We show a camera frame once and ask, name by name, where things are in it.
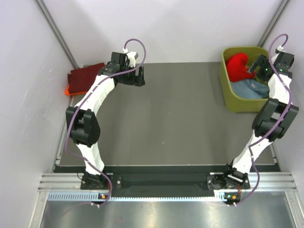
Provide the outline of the red t shirt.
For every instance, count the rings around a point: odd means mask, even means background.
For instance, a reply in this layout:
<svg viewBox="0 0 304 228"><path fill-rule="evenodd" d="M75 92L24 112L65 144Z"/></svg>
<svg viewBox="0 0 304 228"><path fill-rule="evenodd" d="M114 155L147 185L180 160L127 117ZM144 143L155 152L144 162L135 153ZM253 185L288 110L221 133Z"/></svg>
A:
<svg viewBox="0 0 304 228"><path fill-rule="evenodd" d="M226 60L226 69L231 82L253 79L255 77L255 72L248 72L248 68L246 67L247 62L248 56L245 53L236 53Z"/></svg>

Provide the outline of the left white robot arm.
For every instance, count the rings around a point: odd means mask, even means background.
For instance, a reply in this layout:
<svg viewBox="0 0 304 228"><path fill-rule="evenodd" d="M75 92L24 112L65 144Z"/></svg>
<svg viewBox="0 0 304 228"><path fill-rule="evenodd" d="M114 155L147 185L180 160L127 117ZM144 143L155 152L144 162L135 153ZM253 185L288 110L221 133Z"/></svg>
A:
<svg viewBox="0 0 304 228"><path fill-rule="evenodd" d="M117 84L143 86L143 67L136 67L138 53L123 50L113 52L111 60L100 68L86 95L76 105L66 110L67 134L81 152L85 161L81 189L101 190L108 187L105 164L98 148L100 126L97 113L109 93Z"/></svg>

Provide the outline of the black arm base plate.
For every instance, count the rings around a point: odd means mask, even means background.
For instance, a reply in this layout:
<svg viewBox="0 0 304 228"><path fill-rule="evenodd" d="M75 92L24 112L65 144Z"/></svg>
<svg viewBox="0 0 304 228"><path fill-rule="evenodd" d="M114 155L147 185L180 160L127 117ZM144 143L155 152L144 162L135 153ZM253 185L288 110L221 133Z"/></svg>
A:
<svg viewBox="0 0 304 228"><path fill-rule="evenodd" d="M228 180L224 175L205 173L125 173L111 174L113 190L129 187L197 187L200 190L248 190L248 178L242 183Z"/></svg>

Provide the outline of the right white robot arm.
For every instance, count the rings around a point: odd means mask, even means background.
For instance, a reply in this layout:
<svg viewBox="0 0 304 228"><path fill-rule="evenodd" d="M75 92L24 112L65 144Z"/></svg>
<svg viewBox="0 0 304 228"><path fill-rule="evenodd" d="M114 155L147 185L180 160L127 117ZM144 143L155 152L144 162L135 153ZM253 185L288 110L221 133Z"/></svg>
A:
<svg viewBox="0 0 304 228"><path fill-rule="evenodd" d="M260 56L251 67L260 66L258 75L268 84L269 97L257 113L253 123L250 140L231 164L227 165L222 175L222 188L247 188L248 174L255 167L255 161L262 151L275 140L284 136L297 116L299 108L293 105L289 72L294 55L280 47L273 58Z"/></svg>

